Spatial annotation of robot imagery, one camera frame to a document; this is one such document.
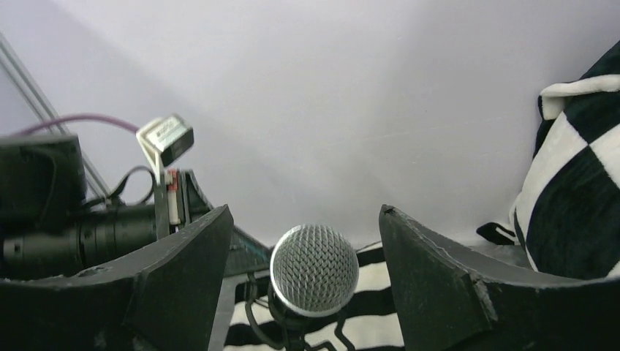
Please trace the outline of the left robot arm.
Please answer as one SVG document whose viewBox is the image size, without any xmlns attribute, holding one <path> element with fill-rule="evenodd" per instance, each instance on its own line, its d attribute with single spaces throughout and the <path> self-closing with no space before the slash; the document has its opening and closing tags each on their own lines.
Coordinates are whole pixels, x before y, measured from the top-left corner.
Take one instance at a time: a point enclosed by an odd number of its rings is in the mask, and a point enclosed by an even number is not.
<svg viewBox="0 0 620 351">
<path fill-rule="evenodd" d="M 71 276 L 188 227 L 213 210 L 191 170 L 151 176 L 135 204 L 121 195 L 86 197 L 76 135 L 1 139 L 1 276 Z"/>
</svg>

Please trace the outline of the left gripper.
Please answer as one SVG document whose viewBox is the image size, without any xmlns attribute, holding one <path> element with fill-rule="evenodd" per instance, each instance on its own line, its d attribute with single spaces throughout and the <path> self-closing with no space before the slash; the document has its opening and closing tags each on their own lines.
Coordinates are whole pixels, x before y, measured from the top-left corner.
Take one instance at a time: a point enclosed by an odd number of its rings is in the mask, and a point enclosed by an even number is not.
<svg viewBox="0 0 620 351">
<path fill-rule="evenodd" d="M 200 189 L 192 170 L 162 171 L 154 186 L 154 205 L 161 238 L 168 229 L 181 230 L 215 209 Z M 271 250 L 238 226 L 232 229 L 225 276 L 240 276 L 249 272 L 266 271 Z"/>
</svg>

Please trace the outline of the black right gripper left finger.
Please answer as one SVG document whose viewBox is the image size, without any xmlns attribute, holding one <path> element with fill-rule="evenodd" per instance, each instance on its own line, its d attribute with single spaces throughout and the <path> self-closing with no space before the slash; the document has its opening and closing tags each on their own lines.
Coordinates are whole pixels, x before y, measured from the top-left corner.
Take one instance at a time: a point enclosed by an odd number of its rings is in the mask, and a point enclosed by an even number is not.
<svg viewBox="0 0 620 351">
<path fill-rule="evenodd" d="M 3 350 L 206 350 L 234 227 L 227 205 L 74 276 L 1 281 Z"/>
</svg>

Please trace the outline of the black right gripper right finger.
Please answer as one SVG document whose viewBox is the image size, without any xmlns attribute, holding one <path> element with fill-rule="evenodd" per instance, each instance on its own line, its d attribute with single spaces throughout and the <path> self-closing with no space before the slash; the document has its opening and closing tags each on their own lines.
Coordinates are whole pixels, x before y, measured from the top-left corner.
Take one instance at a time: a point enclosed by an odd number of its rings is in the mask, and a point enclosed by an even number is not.
<svg viewBox="0 0 620 351">
<path fill-rule="evenodd" d="M 407 350 L 617 350 L 619 280 L 531 271 L 391 205 L 379 231 Z"/>
</svg>

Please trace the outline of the black glitter microphone silver head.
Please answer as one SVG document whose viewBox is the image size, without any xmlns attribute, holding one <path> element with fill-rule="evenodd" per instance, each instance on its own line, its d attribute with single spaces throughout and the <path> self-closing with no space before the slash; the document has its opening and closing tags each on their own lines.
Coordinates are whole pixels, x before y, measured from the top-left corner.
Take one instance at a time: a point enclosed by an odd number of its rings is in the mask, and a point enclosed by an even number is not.
<svg viewBox="0 0 620 351">
<path fill-rule="evenodd" d="M 303 317 L 327 317 L 342 310 L 355 293 L 359 270 L 355 248 L 339 231 L 323 224 L 289 229 L 271 253 L 274 294 Z"/>
</svg>

